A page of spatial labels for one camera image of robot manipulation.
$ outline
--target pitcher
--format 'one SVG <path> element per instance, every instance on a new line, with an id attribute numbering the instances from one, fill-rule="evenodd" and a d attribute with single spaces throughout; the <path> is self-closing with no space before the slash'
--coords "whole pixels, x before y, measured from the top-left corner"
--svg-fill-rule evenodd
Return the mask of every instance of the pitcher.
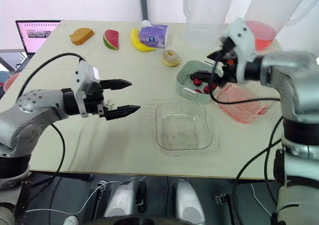
<path id="1" fill-rule="evenodd" d="M 183 0 L 186 41 L 190 47 L 212 50 L 222 33 L 232 0 Z"/>
<path id="2" fill-rule="evenodd" d="M 318 2 L 310 5 L 295 19 L 290 17 L 303 0 L 251 0 L 245 18 L 255 35 L 256 50 L 268 47 L 285 25 L 299 22 Z"/>

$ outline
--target beige table surface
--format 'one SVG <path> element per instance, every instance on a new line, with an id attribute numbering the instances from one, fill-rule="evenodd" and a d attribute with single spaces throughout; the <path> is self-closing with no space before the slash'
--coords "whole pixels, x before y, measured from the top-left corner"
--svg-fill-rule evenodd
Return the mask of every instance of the beige table surface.
<path id="1" fill-rule="evenodd" d="M 213 102 L 205 105 L 207 120 L 214 140 L 205 154 L 167 156 L 158 146 L 155 134 L 155 109 L 165 102 L 186 101 L 175 90 L 176 75 L 189 60 L 206 60 L 209 51 L 188 47 L 184 40 L 185 24 L 168 23 L 167 48 L 177 51 L 182 64 L 170 68 L 160 61 L 162 49 L 139 52 L 130 43 L 130 30 L 139 23 L 101 21 L 63 21 L 35 54 L 9 91 L 0 100 L 0 112 L 10 108 L 23 82 L 45 60 L 64 52 L 75 52 L 99 69 L 101 79 L 125 79 L 132 86 L 104 93 L 115 106 L 140 105 L 136 113 L 117 120 L 106 121 L 90 115 L 79 115 L 58 121 L 66 142 L 66 155 L 61 171 L 119 173 L 169 176 L 198 176 L 234 178 L 240 168 L 268 145 L 273 126 L 281 115 L 279 103 L 252 124 L 236 122 Z M 83 45 L 75 46 L 69 34 L 80 27 L 93 29 L 93 35 Z M 104 46 L 103 33 L 114 29 L 120 34 L 120 49 Z M 277 42 L 272 49 L 280 50 Z M 64 57 L 47 65 L 31 80 L 27 90 L 62 89 L 72 85 L 78 59 Z M 265 96 L 275 95 L 273 89 L 262 88 Z M 280 137 L 282 128 L 275 138 Z M 48 127 L 32 153 L 31 170 L 55 171 L 62 154 L 59 136 Z M 273 178 L 275 149 L 269 158 L 269 177 Z M 243 178 L 263 178 L 264 156 L 257 159 L 243 174 Z"/>

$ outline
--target pink liquid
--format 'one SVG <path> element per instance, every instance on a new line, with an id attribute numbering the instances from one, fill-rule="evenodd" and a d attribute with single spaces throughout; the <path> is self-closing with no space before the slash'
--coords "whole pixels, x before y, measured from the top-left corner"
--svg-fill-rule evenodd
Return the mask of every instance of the pink liquid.
<path id="1" fill-rule="evenodd" d="M 247 21 L 247 25 L 255 36 L 255 48 L 257 51 L 267 48 L 276 37 L 275 29 L 265 23 Z"/>

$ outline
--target metal pole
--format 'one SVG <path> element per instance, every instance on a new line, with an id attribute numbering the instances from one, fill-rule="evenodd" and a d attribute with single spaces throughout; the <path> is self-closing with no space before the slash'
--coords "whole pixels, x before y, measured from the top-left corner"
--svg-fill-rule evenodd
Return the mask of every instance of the metal pole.
<path id="1" fill-rule="evenodd" d="M 141 1 L 141 11 L 142 11 L 142 20 L 148 20 L 148 0 L 140 0 Z"/>

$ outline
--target watermelon slice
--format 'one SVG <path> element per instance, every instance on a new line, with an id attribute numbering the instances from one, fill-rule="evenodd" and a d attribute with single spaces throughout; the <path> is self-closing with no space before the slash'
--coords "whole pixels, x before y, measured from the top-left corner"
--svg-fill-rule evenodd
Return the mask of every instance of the watermelon slice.
<path id="1" fill-rule="evenodd" d="M 115 30 L 106 30 L 103 35 L 105 46 L 112 50 L 119 49 L 119 32 Z"/>

